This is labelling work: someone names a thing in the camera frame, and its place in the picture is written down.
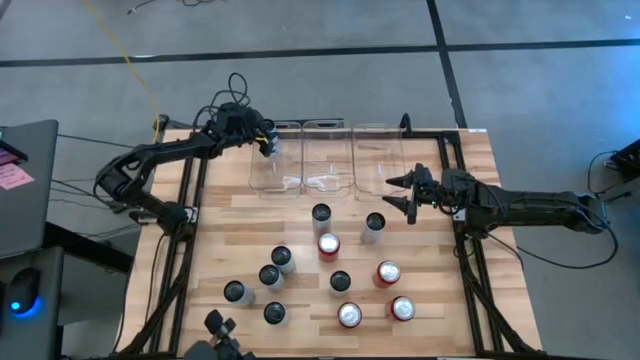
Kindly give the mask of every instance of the table leg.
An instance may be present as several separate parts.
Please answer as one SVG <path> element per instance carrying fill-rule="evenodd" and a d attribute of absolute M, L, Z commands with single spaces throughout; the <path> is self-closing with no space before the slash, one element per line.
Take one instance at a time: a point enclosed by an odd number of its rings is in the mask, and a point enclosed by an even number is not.
<path fill-rule="evenodd" d="M 89 240 L 47 221 L 43 247 L 49 248 L 53 246 L 62 247 L 66 254 L 124 274 L 129 273 L 133 263 L 133 257 L 122 251 Z"/>

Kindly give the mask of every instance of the soda can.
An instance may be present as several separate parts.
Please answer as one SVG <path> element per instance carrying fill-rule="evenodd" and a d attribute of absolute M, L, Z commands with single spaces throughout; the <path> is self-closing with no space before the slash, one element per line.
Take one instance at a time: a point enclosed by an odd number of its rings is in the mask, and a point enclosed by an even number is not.
<path fill-rule="evenodd" d="M 318 204 L 311 210 L 313 233 L 317 238 L 331 232 L 331 208 L 327 204 Z"/>
<path fill-rule="evenodd" d="M 274 301 L 264 307 L 264 320 L 271 325 L 285 325 L 289 317 L 289 312 L 279 302 Z"/>
<path fill-rule="evenodd" d="M 335 298 L 343 297 L 351 286 L 351 277 L 342 270 L 336 271 L 329 279 L 329 286 L 331 296 Z"/>
<path fill-rule="evenodd" d="M 388 317 L 398 321 L 409 321 L 416 315 L 416 305 L 406 296 L 398 296 L 387 304 Z"/>
<path fill-rule="evenodd" d="M 278 267 L 281 273 L 290 274 L 296 269 L 291 250 L 286 246 L 278 246 L 271 252 L 271 261 Z"/>
<path fill-rule="evenodd" d="M 380 241 L 386 221 L 380 213 L 371 213 L 364 223 L 364 230 L 360 234 L 360 241 L 363 244 L 375 244 Z"/>
<path fill-rule="evenodd" d="M 240 281 L 233 280 L 224 287 L 224 298 L 232 304 L 249 306 L 255 302 L 256 295 Z"/>
<path fill-rule="evenodd" d="M 340 250 L 340 239 L 335 234 L 326 233 L 318 239 L 318 258 L 324 262 L 334 262 L 338 260 Z"/>
<path fill-rule="evenodd" d="M 354 328 L 362 321 L 362 310 L 354 303 L 344 303 L 338 309 L 338 321 L 346 328 Z"/>
<path fill-rule="evenodd" d="M 388 288 L 400 280 L 400 267 L 393 261 L 383 261 L 373 274 L 373 284 L 381 289 Z"/>
<path fill-rule="evenodd" d="M 275 265 L 265 265 L 260 269 L 258 274 L 260 282 L 263 283 L 269 290 L 279 292 L 284 288 L 284 278 L 282 273 Z"/>

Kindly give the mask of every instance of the computer mouse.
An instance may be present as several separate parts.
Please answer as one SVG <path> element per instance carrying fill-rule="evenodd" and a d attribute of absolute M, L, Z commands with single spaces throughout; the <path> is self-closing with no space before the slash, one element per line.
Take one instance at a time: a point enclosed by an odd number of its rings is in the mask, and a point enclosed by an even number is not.
<path fill-rule="evenodd" d="M 9 309 L 14 314 L 24 314 L 31 310 L 38 297 L 40 271 L 28 267 L 20 270 L 7 288 Z"/>

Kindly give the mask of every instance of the blue light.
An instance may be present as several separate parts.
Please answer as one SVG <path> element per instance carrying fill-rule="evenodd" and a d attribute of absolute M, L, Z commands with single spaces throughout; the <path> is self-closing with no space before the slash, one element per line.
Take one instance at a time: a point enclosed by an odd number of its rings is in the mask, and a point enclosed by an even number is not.
<path fill-rule="evenodd" d="M 13 317 L 18 319 L 28 319 L 28 318 L 34 317 L 42 309 L 42 306 L 43 306 L 42 302 L 43 302 L 42 298 L 38 296 L 36 298 L 36 301 L 33 303 L 33 306 L 31 307 L 31 309 L 27 310 L 27 312 L 22 314 L 13 314 Z"/>

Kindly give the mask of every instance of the yellow cable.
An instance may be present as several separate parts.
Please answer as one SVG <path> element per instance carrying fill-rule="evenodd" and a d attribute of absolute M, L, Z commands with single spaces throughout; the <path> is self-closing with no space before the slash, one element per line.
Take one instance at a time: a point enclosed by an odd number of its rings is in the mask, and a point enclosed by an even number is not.
<path fill-rule="evenodd" d="M 138 79 L 138 81 L 140 82 L 140 84 L 144 88 L 144 91 L 146 91 L 147 95 L 149 95 L 149 99 L 151 100 L 151 107 L 153 108 L 153 111 L 156 113 L 156 132 L 153 135 L 153 143 L 155 144 L 156 141 L 158 141 L 158 133 L 160 131 L 160 111 L 158 110 L 158 103 L 156 101 L 155 96 L 153 96 L 153 93 L 151 92 L 151 89 L 149 89 L 149 86 L 147 86 L 147 83 L 145 83 L 144 80 L 142 80 L 142 77 L 136 71 L 136 68 L 131 63 L 131 60 L 129 60 L 129 55 L 127 55 L 127 52 L 124 50 L 124 48 L 120 44 L 120 41 L 118 41 L 118 38 L 113 33 L 113 31 L 111 31 L 111 29 L 109 28 L 109 25 L 107 25 L 107 23 L 104 22 L 104 20 L 102 20 L 102 18 L 100 17 L 100 15 L 98 15 L 98 13 L 93 8 L 93 6 L 89 2 L 89 0 L 82 0 L 82 2 L 87 6 L 87 9 L 89 9 L 89 12 L 93 16 L 95 16 L 96 20 L 98 20 L 98 23 L 102 27 L 102 30 L 104 30 L 104 32 L 107 33 L 109 38 L 111 38 L 111 41 L 118 47 L 118 49 L 120 49 L 120 53 L 122 54 L 122 57 L 124 58 L 124 61 L 127 62 L 127 66 L 129 67 L 129 71 L 131 71 L 131 74 L 133 74 L 133 76 L 136 79 Z"/>

